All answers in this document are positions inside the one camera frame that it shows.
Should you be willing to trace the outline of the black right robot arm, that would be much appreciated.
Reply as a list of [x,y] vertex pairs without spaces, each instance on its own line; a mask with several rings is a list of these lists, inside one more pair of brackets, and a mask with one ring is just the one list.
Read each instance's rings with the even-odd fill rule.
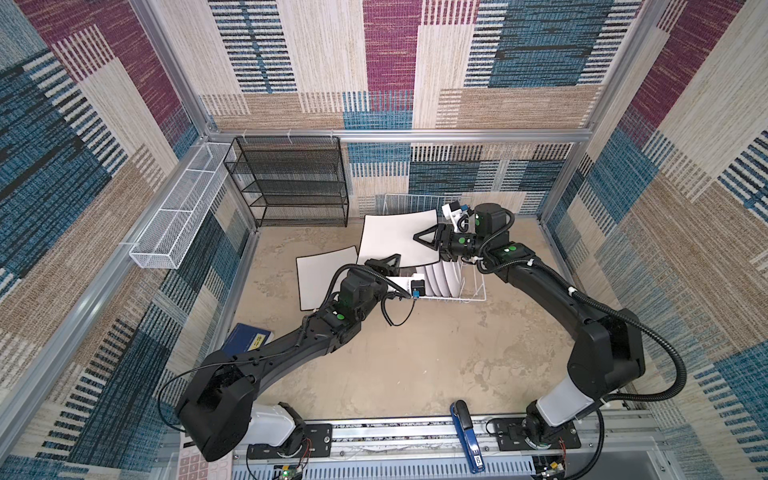
[[527,294],[572,337],[565,378],[526,409],[523,430],[534,448],[551,444],[575,419],[599,409],[607,396],[645,372],[641,332],[620,316],[577,299],[577,289],[543,263],[509,231],[513,214],[494,203],[478,205],[468,219],[471,231],[436,224],[414,234],[414,241],[443,260],[472,261],[486,275]]

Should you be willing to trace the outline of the white square plate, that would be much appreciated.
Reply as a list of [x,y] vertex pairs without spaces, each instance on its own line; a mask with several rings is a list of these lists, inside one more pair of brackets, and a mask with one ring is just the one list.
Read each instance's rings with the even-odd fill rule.
[[358,263],[399,254],[400,266],[417,267],[437,263],[439,253],[414,240],[414,236],[438,224],[437,213],[428,210],[399,215],[367,215],[364,218]]
[[355,246],[297,257],[300,310],[311,311],[319,308],[336,271],[345,264],[356,263],[357,258],[358,253]]

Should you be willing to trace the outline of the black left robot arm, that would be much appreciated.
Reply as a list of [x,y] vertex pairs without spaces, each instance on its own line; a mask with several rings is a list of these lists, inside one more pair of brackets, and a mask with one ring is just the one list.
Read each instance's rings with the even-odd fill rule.
[[387,300],[411,296],[381,272],[377,261],[343,265],[321,306],[296,330],[237,355],[216,350],[192,370],[175,407],[186,435],[208,462],[241,443],[269,446],[284,456],[298,454],[307,438],[304,420],[284,402],[256,413],[258,396],[299,366],[347,344]]

